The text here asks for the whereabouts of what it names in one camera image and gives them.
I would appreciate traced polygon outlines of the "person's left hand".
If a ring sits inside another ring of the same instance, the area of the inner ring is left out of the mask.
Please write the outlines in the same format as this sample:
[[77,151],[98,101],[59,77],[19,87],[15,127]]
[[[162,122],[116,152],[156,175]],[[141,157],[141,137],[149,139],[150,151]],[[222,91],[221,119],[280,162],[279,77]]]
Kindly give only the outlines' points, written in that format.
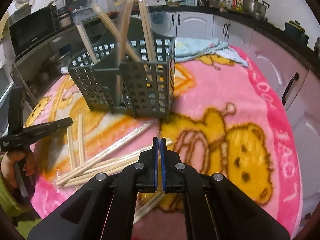
[[25,160],[26,163],[23,166],[23,171],[27,176],[31,176],[35,173],[34,154],[31,150],[25,151],[12,151],[7,152],[1,161],[1,173],[3,180],[8,189],[13,190],[18,188],[16,181],[14,164],[18,161]]

